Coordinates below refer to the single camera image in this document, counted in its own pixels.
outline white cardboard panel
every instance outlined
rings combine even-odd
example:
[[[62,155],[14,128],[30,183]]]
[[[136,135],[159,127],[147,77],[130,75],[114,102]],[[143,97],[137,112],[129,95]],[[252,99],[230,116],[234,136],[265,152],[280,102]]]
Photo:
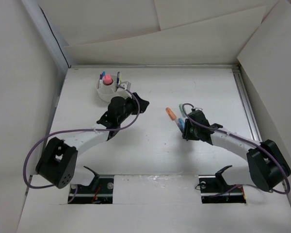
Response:
[[[201,205],[200,191],[195,190],[197,175],[125,175],[114,177],[114,204],[188,204]],[[244,186],[247,205],[271,205],[274,202],[289,205],[288,199],[280,194],[262,192]],[[283,191],[279,184],[277,190]]]
[[[22,176],[0,174],[0,233],[17,230],[25,202],[26,185]]]
[[[153,0],[38,0],[70,45],[160,30]]]
[[[78,64],[234,63],[265,6],[126,39],[68,46]]]
[[[126,179],[132,179],[132,186],[127,185]],[[191,183],[192,178],[182,177],[178,182]],[[114,188],[120,186],[122,200],[128,200],[132,194],[136,199],[144,197],[141,191],[147,189],[152,203],[147,204],[109,204],[109,205],[68,205],[56,204],[61,190],[29,191],[17,233],[92,233],[95,232],[198,232],[198,233],[291,233],[291,208],[286,196],[268,194],[253,188],[248,188],[247,204],[202,204],[194,185],[183,189],[183,196],[195,197],[196,201],[180,200],[177,203],[160,203],[155,200],[167,199],[165,193],[155,189],[159,186],[149,186],[147,177],[132,178],[118,176]],[[167,181],[166,185],[173,186],[170,196],[175,197],[177,181]],[[32,183],[44,185],[45,182],[34,176]]]
[[[154,0],[161,30],[265,5],[263,18],[278,0]]]
[[[291,4],[275,6],[238,59],[291,155]]]

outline orange marker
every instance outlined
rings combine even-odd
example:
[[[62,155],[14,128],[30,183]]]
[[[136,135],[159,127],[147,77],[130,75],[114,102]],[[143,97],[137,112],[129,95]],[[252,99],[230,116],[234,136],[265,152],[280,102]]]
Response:
[[[176,120],[177,119],[176,115],[174,114],[173,111],[171,111],[170,108],[166,108],[166,112],[169,115],[169,117],[170,117],[171,120]]]

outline marker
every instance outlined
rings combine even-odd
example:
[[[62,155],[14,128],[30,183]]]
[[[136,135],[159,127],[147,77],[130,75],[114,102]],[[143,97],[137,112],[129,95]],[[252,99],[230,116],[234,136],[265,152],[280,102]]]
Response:
[[[184,120],[182,118],[178,118],[178,122],[180,124],[180,130],[181,130],[181,132],[183,132],[184,126],[185,126]]]
[[[118,72],[116,76],[116,85],[118,85],[119,82],[120,82],[120,72]]]
[[[166,112],[169,115],[170,119],[176,123],[176,125],[181,131],[181,125],[179,121],[177,120],[177,116],[174,114],[174,112],[170,108],[166,108]]]
[[[101,88],[101,85],[102,85],[102,74],[100,74],[100,77],[99,77],[99,88]]]
[[[181,115],[182,115],[182,117],[186,117],[186,115],[184,114],[184,111],[183,111],[183,109],[182,109],[182,106],[183,106],[182,103],[179,104],[179,109],[180,109]]]

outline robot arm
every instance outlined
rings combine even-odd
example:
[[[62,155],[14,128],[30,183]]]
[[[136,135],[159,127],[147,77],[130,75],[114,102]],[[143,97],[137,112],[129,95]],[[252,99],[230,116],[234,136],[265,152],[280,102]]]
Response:
[[[234,134],[219,124],[210,125],[204,113],[200,110],[193,109],[188,116],[205,127],[200,127],[186,119],[182,135],[184,139],[201,140],[211,145],[222,147],[248,162],[248,167],[227,170],[232,166],[226,166],[215,174],[218,193],[226,192],[232,187],[227,183],[254,183],[259,189],[268,192],[284,180],[279,167],[257,148],[258,145],[267,150],[275,158],[283,168],[286,176],[291,174],[291,170],[275,142],[271,140],[259,142],[241,136],[235,137]]]
[[[140,113],[143,113],[149,102],[141,99],[137,93],[133,95],[138,100]],[[77,157],[93,146],[112,139],[119,132],[121,123],[128,116],[136,114],[136,100],[114,97],[108,105],[108,110],[93,127],[93,131],[82,132],[65,139],[50,139],[36,166],[36,172],[57,188],[71,183],[95,189],[99,175],[87,167],[76,169]]]

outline white table surface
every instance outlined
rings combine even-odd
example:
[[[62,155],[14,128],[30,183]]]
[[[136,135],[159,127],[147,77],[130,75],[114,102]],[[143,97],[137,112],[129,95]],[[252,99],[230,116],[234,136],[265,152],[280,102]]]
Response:
[[[90,128],[100,119],[108,106],[95,91],[103,70],[69,70],[51,132]],[[150,105],[130,128],[80,156],[77,166],[88,166],[100,174],[126,175],[209,174],[229,164],[246,166],[244,160],[225,149],[182,140],[179,129],[165,111],[170,107],[181,117],[178,105],[189,102],[204,109],[210,124],[222,124],[250,138],[231,69],[107,68],[105,71],[110,74],[121,71],[122,79],[131,82],[131,91]],[[71,135],[60,134],[58,138]]]
[[[105,69],[111,74],[119,70],[123,80],[132,83],[131,90],[150,105],[134,125],[87,151],[77,164],[101,174],[128,175],[115,176],[114,204],[67,205],[68,187],[31,189],[18,233],[291,233],[291,208],[286,196],[245,187],[247,204],[202,204],[200,193],[194,190],[196,174],[213,174],[226,165],[246,163],[224,149],[182,140],[165,108],[170,107],[180,116],[179,103],[190,102],[204,109],[210,124],[220,123],[250,137],[230,69]],[[69,70],[52,132],[90,127],[106,111],[107,103],[95,93],[95,81],[102,71]],[[40,176],[34,176],[32,182],[48,183]]]

